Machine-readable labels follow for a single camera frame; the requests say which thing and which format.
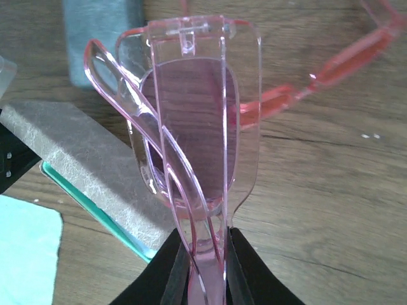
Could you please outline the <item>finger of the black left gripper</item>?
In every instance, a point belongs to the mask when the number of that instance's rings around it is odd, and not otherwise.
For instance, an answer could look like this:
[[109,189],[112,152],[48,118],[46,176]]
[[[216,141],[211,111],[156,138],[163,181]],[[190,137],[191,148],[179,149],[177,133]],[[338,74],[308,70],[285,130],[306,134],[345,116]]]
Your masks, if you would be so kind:
[[187,304],[189,268],[187,251],[174,229],[145,270],[111,305]]

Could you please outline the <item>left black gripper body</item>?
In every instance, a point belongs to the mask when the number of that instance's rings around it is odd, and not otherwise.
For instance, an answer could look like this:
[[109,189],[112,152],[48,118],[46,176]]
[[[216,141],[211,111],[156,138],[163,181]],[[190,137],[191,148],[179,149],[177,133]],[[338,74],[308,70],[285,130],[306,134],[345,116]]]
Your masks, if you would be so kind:
[[9,121],[6,110],[1,110],[1,194],[41,160]]

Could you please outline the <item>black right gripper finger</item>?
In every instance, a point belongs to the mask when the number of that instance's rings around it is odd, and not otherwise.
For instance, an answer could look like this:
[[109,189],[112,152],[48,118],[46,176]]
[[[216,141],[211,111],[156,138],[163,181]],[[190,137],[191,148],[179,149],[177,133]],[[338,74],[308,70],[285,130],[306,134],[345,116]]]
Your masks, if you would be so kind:
[[269,270],[237,228],[229,228],[227,246],[227,304],[304,305]]

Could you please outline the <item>light blue cloth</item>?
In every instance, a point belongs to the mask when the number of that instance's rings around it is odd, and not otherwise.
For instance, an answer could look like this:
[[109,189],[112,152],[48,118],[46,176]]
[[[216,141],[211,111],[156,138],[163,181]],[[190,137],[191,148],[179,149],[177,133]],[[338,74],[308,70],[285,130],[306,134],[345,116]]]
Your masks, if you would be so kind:
[[63,231],[53,209],[1,196],[1,304],[52,304]]

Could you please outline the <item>green glasses case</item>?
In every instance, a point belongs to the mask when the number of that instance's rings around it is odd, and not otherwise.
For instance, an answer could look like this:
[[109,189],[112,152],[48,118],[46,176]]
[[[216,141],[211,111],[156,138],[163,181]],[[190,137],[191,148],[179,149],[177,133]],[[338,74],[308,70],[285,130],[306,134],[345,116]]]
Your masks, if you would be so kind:
[[3,106],[1,123],[61,176],[99,222],[145,261],[175,228],[171,212],[148,190],[133,150],[67,102],[15,100]]

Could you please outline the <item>blue-grey glasses case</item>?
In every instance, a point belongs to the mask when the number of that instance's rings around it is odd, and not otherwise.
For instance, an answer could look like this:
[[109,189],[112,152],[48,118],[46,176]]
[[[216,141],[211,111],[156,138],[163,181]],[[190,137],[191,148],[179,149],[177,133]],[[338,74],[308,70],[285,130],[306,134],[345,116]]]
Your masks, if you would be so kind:
[[65,0],[62,11],[69,79],[73,86],[90,90],[83,59],[89,40],[98,39],[113,54],[119,35],[146,21],[140,0]]

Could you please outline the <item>pink sunglasses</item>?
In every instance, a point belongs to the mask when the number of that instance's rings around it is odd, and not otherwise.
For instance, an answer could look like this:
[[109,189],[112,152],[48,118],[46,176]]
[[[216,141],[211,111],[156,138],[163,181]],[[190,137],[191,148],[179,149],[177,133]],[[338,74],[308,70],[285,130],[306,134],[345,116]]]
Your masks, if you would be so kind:
[[261,37],[222,15],[156,20],[115,53],[85,47],[93,87],[141,134],[188,254],[188,303],[225,304],[227,235],[257,176]]

